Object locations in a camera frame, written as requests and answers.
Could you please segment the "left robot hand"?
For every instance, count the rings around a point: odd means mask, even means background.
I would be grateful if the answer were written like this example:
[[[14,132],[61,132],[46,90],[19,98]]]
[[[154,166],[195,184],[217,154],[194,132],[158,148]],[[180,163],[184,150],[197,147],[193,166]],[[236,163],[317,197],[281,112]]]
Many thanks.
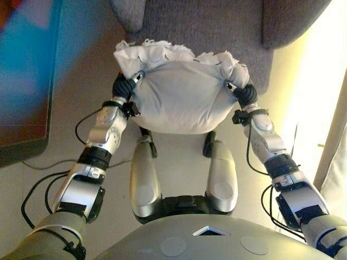
[[[123,73],[119,72],[112,87],[112,96],[114,98],[120,98],[124,101],[129,101],[133,90],[143,79],[144,72],[140,70],[132,77],[126,78]]]

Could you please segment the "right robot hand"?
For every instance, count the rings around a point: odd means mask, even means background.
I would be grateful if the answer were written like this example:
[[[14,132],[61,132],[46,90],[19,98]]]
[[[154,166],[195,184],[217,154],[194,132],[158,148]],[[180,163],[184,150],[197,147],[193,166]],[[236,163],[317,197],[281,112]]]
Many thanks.
[[[236,98],[242,109],[258,101],[258,94],[251,81],[243,88],[237,87],[229,80],[225,80],[223,85],[231,92],[231,95]]]

